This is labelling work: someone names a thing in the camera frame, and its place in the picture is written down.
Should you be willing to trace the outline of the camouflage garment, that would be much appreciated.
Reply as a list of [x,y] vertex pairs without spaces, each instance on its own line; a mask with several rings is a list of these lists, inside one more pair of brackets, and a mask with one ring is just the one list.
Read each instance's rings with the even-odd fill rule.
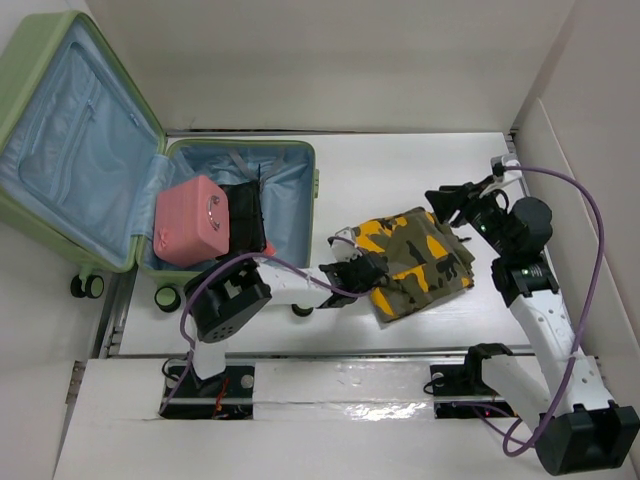
[[475,257],[434,213],[416,207],[347,227],[330,238],[380,255],[386,283],[369,296],[377,320],[392,323],[474,287]]

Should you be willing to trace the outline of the red white packet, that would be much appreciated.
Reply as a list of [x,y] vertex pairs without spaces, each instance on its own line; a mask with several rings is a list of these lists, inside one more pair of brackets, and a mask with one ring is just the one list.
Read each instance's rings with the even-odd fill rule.
[[266,242],[266,247],[264,248],[262,253],[264,255],[272,257],[272,256],[274,256],[276,254],[276,249],[269,241],[267,241]]

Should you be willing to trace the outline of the black leather pouch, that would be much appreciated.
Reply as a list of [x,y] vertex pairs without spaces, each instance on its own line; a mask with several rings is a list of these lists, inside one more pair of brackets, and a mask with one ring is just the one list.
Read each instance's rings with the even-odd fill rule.
[[267,247],[261,208],[261,192],[257,181],[221,185],[229,206],[229,251],[231,253],[263,252]]

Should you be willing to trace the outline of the pink vanity case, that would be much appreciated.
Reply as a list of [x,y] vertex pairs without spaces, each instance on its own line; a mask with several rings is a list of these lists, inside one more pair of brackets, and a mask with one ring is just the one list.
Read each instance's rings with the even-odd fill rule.
[[199,175],[159,193],[153,249],[161,260],[181,268],[227,254],[230,214],[223,189]]

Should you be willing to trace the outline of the green hard-shell suitcase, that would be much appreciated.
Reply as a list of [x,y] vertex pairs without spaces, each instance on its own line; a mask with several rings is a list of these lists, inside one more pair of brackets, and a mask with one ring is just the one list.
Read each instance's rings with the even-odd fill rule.
[[204,175],[240,196],[253,183],[277,258],[310,263],[319,173],[303,141],[165,132],[102,32],[74,10],[26,16],[1,56],[1,216],[78,270],[76,298],[139,267],[159,287],[198,273],[153,250],[157,195]]

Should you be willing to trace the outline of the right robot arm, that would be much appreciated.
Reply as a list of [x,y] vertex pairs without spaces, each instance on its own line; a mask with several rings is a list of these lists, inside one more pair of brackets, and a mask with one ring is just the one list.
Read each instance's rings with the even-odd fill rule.
[[487,181],[443,186],[425,197],[435,217],[468,224],[495,250],[491,276],[526,334],[545,381],[524,371],[502,344],[469,349],[462,381],[474,393],[491,389],[531,431],[533,448],[551,475],[615,469],[639,433],[639,416],[604,386],[594,358],[582,351],[559,284],[543,255],[552,211],[535,197],[503,208],[503,191]]

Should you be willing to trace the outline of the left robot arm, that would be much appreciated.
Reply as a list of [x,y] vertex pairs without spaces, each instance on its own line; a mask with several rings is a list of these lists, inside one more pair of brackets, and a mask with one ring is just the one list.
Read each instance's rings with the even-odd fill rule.
[[199,395],[216,394],[226,368],[222,345],[264,307],[340,309],[369,295],[387,278],[388,266],[377,253],[308,269],[255,252],[225,258],[184,286],[180,333],[189,351],[168,397],[177,394],[187,376]]

